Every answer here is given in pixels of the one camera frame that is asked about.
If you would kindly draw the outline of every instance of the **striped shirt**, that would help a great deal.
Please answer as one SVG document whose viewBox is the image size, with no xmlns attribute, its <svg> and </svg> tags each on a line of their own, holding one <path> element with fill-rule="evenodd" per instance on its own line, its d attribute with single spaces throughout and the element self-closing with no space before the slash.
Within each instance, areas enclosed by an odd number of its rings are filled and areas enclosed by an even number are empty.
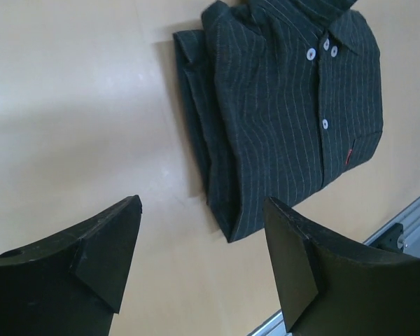
<svg viewBox="0 0 420 336">
<path fill-rule="evenodd" d="M 175 33 L 208 204 L 229 242 L 368 161 L 382 135 L 377 42 L 355 0 L 217 1 Z"/>
</svg>

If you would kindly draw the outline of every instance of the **shirt collar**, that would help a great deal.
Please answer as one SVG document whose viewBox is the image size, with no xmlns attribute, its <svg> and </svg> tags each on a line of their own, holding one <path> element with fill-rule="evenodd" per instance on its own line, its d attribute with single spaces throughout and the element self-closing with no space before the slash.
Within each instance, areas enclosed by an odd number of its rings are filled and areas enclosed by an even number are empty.
<svg viewBox="0 0 420 336">
<path fill-rule="evenodd" d="M 356 0 L 250 0 L 261 3 L 294 29 L 309 46 L 315 46 L 327 29 L 340 43 L 359 55 L 358 35 L 352 10 Z"/>
<path fill-rule="evenodd" d="M 357 0 L 290 0 L 308 18 L 329 27 L 347 12 Z"/>
</svg>

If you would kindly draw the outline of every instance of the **red tag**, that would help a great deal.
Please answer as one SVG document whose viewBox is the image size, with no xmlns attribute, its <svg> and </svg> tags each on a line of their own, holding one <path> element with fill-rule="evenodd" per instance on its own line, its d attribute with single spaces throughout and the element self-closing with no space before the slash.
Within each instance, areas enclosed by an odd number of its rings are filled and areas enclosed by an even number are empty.
<svg viewBox="0 0 420 336">
<path fill-rule="evenodd" d="M 349 149 L 349 153 L 347 154 L 347 160 L 345 160 L 346 165 L 350 162 L 351 152 L 353 152 L 353 149 Z"/>
</svg>

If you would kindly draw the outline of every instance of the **beige surface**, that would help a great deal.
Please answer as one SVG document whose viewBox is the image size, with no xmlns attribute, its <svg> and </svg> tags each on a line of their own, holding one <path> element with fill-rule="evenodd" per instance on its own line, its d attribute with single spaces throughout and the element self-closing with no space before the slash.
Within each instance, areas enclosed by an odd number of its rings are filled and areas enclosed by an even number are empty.
<svg viewBox="0 0 420 336">
<path fill-rule="evenodd" d="M 264 232 L 228 245 L 184 135 L 171 32 L 207 0 L 0 0 L 0 253 L 140 194 L 112 336 L 229 335 L 279 308 Z M 420 0 L 362 0 L 381 47 L 371 162 L 297 207 L 364 240 L 420 195 Z"/>
</svg>

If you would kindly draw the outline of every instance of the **white button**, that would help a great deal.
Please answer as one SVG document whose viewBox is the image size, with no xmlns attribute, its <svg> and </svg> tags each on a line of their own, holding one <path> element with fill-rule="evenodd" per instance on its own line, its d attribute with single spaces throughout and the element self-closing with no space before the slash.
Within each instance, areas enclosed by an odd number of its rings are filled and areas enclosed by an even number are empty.
<svg viewBox="0 0 420 336">
<path fill-rule="evenodd" d="M 333 48 L 331 48 L 331 57 L 336 57 L 337 55 L 337 46 L 335 45 Z"/>
<path fill-rule="evenodd" d="M 314 60 L 315 56 L 316 56 L 316 49 L 314 49 L 314 48 L 308 49 L 308 51 L 307 51 L 307 59 L 309 61 L 312 61 L 312 60 Z"/>
<path fill-rule="evenodd" d="M 323 44 L 323 48 L 324 48 L 325 50 L 328 50 L 328 49 L 329 49 L 329 47 L 330 47 L 330 40 L 327 38 L 327 39 L 325 40 L 325 43 Z"/>
</svg>

